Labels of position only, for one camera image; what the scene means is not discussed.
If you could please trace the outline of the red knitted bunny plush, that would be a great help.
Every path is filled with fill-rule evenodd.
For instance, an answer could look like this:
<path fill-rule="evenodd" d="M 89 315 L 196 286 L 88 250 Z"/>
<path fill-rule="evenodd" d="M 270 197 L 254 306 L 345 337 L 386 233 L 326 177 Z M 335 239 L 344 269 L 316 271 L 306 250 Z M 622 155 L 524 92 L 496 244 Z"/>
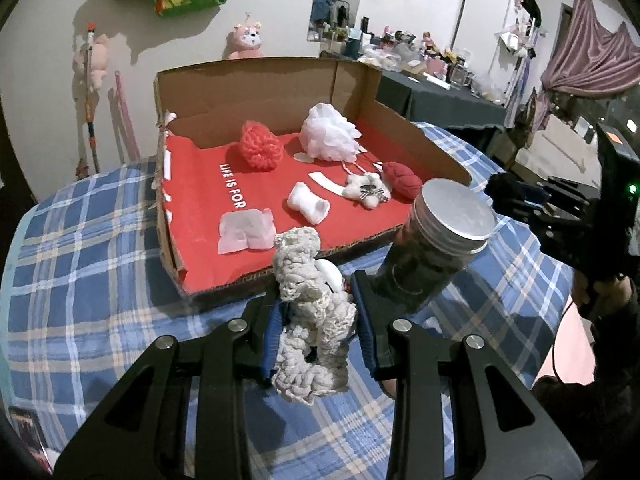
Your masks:
<path fill-rule="evenodd" d="M 382 173 L 392 191 L 407 200 L 414 200 L 420 194 L 423 181 L 408 166 L 400 162 L 384 162 Z"/>

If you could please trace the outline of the white fluffy bunny keychain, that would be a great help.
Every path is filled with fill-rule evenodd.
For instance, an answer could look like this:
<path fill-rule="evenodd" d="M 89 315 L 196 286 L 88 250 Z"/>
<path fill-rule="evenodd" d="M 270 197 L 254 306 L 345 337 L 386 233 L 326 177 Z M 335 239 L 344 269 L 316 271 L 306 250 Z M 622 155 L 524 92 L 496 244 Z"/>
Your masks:
<path fill-rule="evenodd" d="M 342 196 L 360 203 L 367 210 L 373 210 L 390 201 L 390 190 L 379 174 L 366 172 L 365 174 L 350 174 L 347 177 Z"/>

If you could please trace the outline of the cream chunky knit scrunchie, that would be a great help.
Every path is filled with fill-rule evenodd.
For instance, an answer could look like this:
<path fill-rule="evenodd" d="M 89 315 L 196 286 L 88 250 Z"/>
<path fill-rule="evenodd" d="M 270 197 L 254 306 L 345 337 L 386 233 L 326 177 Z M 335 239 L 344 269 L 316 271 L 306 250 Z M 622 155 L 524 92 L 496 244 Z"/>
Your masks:
<path fill-rule="evenodd" d="M 321 240 L 304 226 L 274 238 L 273 271 L 288 322 L 279 338 L 271 378 L 290 402 L 314 400 L 343 392 L 348 384 L 348 345 L 357 308 L 343 287 L 336 292 L 318 269 Z"/>

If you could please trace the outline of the white mesh bath pouf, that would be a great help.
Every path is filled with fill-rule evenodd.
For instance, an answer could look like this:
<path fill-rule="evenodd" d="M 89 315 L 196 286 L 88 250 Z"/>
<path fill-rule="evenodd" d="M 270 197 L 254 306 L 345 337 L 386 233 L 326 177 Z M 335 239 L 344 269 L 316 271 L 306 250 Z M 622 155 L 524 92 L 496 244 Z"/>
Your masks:
<path fill-rule="evenodd" d="M 299 133 L 306 154 L 325 162 L 356 162 L 362 133 L 333 105 L 319 103 L 309 110 Z"/>

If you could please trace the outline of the white cloth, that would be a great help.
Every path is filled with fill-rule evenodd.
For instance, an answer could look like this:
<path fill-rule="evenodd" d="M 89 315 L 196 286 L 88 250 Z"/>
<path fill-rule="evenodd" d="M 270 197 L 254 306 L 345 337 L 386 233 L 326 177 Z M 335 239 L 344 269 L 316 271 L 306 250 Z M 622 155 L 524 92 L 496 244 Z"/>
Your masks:
<path fill-rule="evenodd" d="M 311 192 L 304 182 L 296 182 L 286 200 L 288 208 L 299 212 L 312 226 L 326 220 L 331 210 L 328 200 Z"/>

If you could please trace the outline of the white gauze pad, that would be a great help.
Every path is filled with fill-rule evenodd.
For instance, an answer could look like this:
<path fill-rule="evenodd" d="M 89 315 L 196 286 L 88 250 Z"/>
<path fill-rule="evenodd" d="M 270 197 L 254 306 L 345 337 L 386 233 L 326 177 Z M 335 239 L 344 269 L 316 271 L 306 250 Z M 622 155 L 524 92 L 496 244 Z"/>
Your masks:
<path fill-rule="evenodd" d="M 227 212 L 220 219 L 218 254 L 273 248 L 277 234 L 270 209 Z"/>

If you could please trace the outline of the coral red bath pouf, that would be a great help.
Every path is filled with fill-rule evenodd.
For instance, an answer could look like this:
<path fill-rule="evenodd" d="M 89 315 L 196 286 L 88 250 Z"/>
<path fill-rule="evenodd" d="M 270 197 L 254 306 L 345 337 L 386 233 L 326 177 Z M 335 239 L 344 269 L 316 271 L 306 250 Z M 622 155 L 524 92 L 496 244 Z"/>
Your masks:
<path fill-rule="evenodd" d="M 276 169 L 284 153 L 279 138 L 264 124 L 254 120 L 242 125 L 239 150 L 247 165 L 259 171 Z"/>

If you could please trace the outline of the tall glass jar dark contents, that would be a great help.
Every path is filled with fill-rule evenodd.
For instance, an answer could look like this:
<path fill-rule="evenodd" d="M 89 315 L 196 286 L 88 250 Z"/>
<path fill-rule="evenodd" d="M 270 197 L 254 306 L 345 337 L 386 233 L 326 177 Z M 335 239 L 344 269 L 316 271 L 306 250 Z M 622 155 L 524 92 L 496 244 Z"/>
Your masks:
<path fill-rule="evenodd" d="M 428 180 L 414 199 L 373 290 L 409 312 L 420 310 L 484 250 L 497 217 L 467 186 Z"/>

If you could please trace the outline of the white wardrobe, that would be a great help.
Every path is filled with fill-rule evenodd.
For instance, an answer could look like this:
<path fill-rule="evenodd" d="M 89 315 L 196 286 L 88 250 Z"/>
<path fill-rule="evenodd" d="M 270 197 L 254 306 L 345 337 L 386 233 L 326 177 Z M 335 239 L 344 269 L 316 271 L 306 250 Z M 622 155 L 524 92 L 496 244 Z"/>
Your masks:
<path fill-rule="evenodd" d="M 504 40 L 528 14 L 520 0 L 463 0 L 454 31 L 454 52 L 466 54 L 465 67 L 509 99 L 518 72 L 518 56 Z"/>

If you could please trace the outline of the purple curtain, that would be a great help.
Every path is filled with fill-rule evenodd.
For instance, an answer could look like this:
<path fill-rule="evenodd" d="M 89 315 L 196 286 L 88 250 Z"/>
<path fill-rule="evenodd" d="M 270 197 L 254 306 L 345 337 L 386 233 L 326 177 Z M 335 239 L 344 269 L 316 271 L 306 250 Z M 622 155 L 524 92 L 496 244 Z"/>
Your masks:
<path fill-rule="evenodd" d="M 639 47 L 625 23 L 610 32 L 598 21 L 592 0 L 574 0 L 568 32 L 540 82 L 534 131 L 547 125 L 553 92 L 602 99 L 638 84 Z"/>

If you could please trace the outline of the blue plaid tablecloth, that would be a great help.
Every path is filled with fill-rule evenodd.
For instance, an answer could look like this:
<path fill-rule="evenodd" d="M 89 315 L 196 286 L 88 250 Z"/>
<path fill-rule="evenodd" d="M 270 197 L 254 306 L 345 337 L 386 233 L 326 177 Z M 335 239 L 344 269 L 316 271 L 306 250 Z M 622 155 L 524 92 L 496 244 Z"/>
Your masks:
<path fill-rule="evenodd" d="M 242 302 L 188 304 L 160 262 L 155 162 L 61 188 L 24 215 L 2 264 L 1 392 L 32 412 L 60 450 L 157 337 L 208 334 Z M 572 271 L 521 223 L 500 218 L 488 246 L 416 316 L 433 333 L 477 333 L 531 385 L 568 296 Z M 382 479 L 394 404 L 349 350 L 345 392 L 312 405 L 245 390 L 258 479 Z"/>

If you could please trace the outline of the cardboard box red lining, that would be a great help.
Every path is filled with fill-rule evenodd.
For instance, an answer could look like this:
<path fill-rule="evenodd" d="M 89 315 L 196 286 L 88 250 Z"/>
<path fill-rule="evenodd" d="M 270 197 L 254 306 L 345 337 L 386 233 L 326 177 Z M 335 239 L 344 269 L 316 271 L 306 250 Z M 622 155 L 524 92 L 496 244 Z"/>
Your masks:
<path fill-rule="evenodd" d="M 312 182 L 320 172 L 344 183 L 347 168 L 298 159 L 300 128 L 319 103 L 333 105 L 362 133 L 360 168 L 400 162 L 422 180 L 470 183 L 469 173 L 420 128 L 375 99 L 380 79 L 373 67 L 330 58 L 247 58 L 157 75 L 157 108 L 172 114 L 158 140 L 160 258 L 183 296 L 218 306 L 263 290 L 272 251 L 219 255 L 220 219 L 227 212 L 268 208 L 278 232 L 303 226 L 304 217 L 286 204 L 298 181 L 331 204 L 318 227 L 324 258 L 341 263 L 393 239 L 409 212 L 408 200 L 396 196 L 367 210 Z M 241 128 L 248 120 L 261 122 L 281 141 L 276 169 L 252 169 L 241 155 Z"/>

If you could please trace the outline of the pink horned plush toy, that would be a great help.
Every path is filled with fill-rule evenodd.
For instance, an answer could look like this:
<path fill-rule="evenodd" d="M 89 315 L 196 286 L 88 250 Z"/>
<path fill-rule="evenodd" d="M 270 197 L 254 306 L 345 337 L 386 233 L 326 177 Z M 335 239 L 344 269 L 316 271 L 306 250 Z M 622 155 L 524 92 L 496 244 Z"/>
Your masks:
<path fill-rule="evenodd" d="M 234 26 L 231 40 L 230 60 L 240 58 L 261 58 L 262 53 L 262 24 L 255 22 L 250 14 L 245 14 L 245 20 Z"/>

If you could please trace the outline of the orange tipped stick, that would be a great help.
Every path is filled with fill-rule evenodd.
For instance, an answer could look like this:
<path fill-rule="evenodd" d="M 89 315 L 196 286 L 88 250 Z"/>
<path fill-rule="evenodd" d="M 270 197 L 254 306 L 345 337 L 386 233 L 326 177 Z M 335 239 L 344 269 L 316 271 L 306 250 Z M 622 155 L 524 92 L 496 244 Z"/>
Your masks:
<path fill-rule="evenodd" d="M 93 82 L 92 82 L 92 52 L 94 46 L 94 35 L 96 34 L 96 24 L 89 23 L 87 25 L 87 41 L 85 50 L 79 50 L 75 54 L 76 70 L 80 68 L 84 71 L 85 81 L 85 122 L 88 130 L 89 148 L 91 151 L 94 172 L 100 172 L 100 163 L 98 151 L 96 150 L 96 134 L 94 133 L 94 105 L 93 105 Z"/>

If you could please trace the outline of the pink plush on wall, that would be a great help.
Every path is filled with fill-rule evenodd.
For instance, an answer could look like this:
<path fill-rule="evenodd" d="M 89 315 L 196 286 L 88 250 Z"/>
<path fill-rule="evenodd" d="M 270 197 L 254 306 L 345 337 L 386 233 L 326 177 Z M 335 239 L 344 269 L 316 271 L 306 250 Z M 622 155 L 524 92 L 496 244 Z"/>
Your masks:
<path fill-rule="evenodd" d="M 106 35 L 93 39 L 88 72 L 86 72 L 87 46 L 82 46 L 74 55 L 75 74 L 83 80 L 89 79 L 93 91 L 101 89 L 102 80 L 107 74 L 109 42 L 110 38 Z"/>

